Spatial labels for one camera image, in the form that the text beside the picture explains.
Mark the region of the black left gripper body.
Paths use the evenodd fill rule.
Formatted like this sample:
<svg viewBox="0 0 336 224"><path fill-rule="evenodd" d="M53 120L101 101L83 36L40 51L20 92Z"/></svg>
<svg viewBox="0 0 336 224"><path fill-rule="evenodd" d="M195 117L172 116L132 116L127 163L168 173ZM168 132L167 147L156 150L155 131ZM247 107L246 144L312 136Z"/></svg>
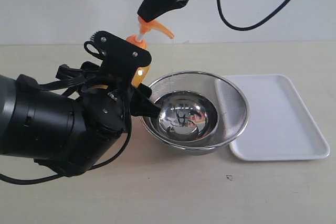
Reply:
<svg viewBox="0 0 336 224"><path fill-rule="evenodd" d="M75 142L110 143L131 129L139 92L103 77L80 77L75 99Z"/></svg>

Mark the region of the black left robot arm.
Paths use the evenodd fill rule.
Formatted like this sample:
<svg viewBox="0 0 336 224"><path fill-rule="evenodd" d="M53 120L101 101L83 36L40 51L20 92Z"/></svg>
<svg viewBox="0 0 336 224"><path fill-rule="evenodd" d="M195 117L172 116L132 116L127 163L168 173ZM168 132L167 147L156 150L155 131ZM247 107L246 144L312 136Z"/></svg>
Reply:
<svg viewBox="0 0 336 224"><path fill-rule="evenodd" d="M78 176L130 130L132 116L157 118L151 89L95 78L72 99L1 76L1 154Z"/></svg>

